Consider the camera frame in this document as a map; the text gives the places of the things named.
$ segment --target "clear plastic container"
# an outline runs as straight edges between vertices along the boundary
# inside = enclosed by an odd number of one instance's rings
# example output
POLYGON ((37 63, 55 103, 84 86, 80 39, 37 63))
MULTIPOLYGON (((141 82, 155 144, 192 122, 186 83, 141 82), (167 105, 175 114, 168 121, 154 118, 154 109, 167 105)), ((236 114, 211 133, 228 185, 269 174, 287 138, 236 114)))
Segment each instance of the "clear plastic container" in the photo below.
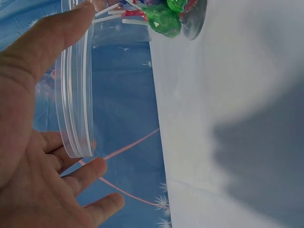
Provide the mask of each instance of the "clear plastic container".
MULTIPOLYGON (((82 2, 63 0, 63 11, 82 2)), ((56 109, 58 125, 66 152, 70 157, 94 154, 92 49, 93 26, 56 61, 56 109)))
MULTIPOLYGON (((62 0, 62 11, 69 11, 83 1, 62 0)), ((149 40, 146 26, 127 25, 115 19, 91 25, 76 44, 62 52, 55 67, 56 110, 64 147, 70 157, 94 155, 92 48, 149 40)))
MULTIPOLYGON (((83 1, 85 0, 62 0, 62 11, 71 10, 83 1)), ((141 2, 146 5, 145 9, 148 6, 152 6, 150 9, 155 9, 155 5, 158 5, 157 8, 160 6, 161 9, 155 10, 155 12, 163 14, 168 10, 164 5, 166 1, 142 0, 141 2)), ((181 1, 187 2, 185 12, 176 16, 177 19, 175 19, 178 20, 178 17, 180 17, 177 24, 182 27, 184 35, 188 39, 195 39, 204 22, 207 1, 181 1)), ((117 2, 115 5, 119 5, 122 4, 123 0, 113 0, 112 3, 114 2, 117 2)), ((150 41, 147 25, 151 26, 151 23, 147 24, 141 16, 132 16, 132 12, 135 12, 134 9, 136 9, 133 3, 123 3, 121 7, 119 10, 131 12, 127 20, 129 23, 122 20, 125 15, 115 14, 115 11, 104 11, 104 14, 101 15, 102 19, 98 17, 99 19, 94 20, 94 24, 90 26, 85 35, 76 44, 63 51, 56 62, 57 118, 64 146, 70 157, 91 157, 94 153, 92 48, 111 44, 150 41)))

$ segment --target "finger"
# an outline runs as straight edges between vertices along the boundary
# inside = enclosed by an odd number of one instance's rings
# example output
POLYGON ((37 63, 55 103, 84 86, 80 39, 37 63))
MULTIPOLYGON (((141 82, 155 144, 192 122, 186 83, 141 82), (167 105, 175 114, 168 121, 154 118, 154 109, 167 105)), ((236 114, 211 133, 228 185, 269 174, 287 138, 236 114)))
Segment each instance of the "finger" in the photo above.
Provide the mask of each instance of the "finger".
POLYGON ((83 167, 64 176, 62 179, 71 188, 75 196, 79 195, 95 180, 105 174, 107 165, 104 159, 95 158, 83 167))
POLYGON ((39 81, 59 54, 83 36, 93 17, 94 7, 86 1, 75 10, 41 19, 2 52, 2 64, 22 72, 9 77, 22 85, 39 81))
POLYGON ((52 153, 47 154, 47 158, 52 162, 55 170, 59 174, 62 174, 65 170, 70 168, 81 159, 70 158, 63 146, 53 151, 52 153))
POLYGON ((112 193, 85 206, 85 209, 92 216, 96 226, 99 226, 123 207, 124 197, 118 193, 112 193))
POLYGON ((45 153, 51 153, 62 147, 60 132, 40 132, 43 138, 42 149, 45 153))
POLYGON ((106 8, 106 0, 93 0, 96 12, 100 12, 106 8))

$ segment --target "hand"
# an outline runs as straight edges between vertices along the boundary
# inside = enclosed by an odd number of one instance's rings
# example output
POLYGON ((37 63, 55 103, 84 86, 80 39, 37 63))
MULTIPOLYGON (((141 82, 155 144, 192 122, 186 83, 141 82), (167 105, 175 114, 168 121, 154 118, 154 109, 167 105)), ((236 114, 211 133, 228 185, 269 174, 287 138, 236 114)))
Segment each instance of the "hand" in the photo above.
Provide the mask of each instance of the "hand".
POLYGON ((1 227, 97 227, 124 205, 113 193, 85 207, 75 196, 106 171, 98 158, 60 177, 77 162, 59 133, 32 129, 35 84, 61 51, 85 33, 94 17, 89 2, 44 18, 0 53, 1 227))

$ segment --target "green lollipop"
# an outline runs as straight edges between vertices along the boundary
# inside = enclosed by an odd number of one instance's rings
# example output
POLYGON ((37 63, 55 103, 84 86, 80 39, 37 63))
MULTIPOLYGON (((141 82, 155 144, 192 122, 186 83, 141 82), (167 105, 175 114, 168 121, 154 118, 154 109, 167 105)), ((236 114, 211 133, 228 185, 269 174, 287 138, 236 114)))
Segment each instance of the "green lollipop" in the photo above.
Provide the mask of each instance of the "green lollipop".
POLYGON ((167 0, 168 7, 177 13, 187 13, 197 3, 198 0, 167 0))
POLYGON ((181 32, 180 17, 163 4, 142 6, 151 28, 166 37, 173 38, 181 32))

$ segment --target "snowflake print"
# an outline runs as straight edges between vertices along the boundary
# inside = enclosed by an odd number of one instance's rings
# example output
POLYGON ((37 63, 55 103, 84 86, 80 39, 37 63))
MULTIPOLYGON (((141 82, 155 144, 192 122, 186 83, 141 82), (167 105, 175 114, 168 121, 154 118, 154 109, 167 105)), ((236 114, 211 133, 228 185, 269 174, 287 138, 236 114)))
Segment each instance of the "snowflake print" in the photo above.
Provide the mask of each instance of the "snowflake print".
POLYGON ((166 219, 160 219, 160 222, 157 223, 159 225, 159 228, 171 228, 171 222, 169 222, 166 219))
MULTIPOLYGON (((52 15, 58 14, 57 12, 51 12, 51 13, 47 13, 46 15, 42 16, 41 18, 46 18, 52 15)), ((30 22, 30 24, 28 25, 30 28, 33 27, 37 22, 39 21, 39 19, 34 19, 30 22)))
POLYGON ((49 17, 49 16, 53 16, 55 14, 58 14, 57 12, 50 12, 50 13, 47 13, 45 16, 43 16, 43 18, 46 18, 46 17, 49 17))
POLYGON ((167 183, 161 183, 160 188, 162 190, 162 192, 167 192, 167 183))
POLYGON ((152 67, 151 61, 148 61, 148 63, 142 63, 143 66, 148 66, 149 68, 152 67))
POLYGON ((166 216, 166 217, 169 217, 169 216, 171 215, 171 213, 170 213, 170 207, 169 207, 169 206, 167 206, 167 207, 163 210, 163 214, 164 214, 164 216, 166 216))
POLYGON ((30 22, 30 24, 28 25, 30 28, 33 27, 36 23, 38 22, 38 19, 34 19, 30 22))
POLYGON ((157 210, 167 208, 169 206, 168 199, 165 196, 156 197, 155 206, 157 210))
POLYGON ((116 31, 120 31, 121 28, 122 27, 120 25, 115 25, 115 26, 109 27, 109 29, 115 29, 116 31))
POLYGON ((128 50, 130 50, 128 47, 119 47, 118 49, 122 49, 123 51, 128 51, 128 50))

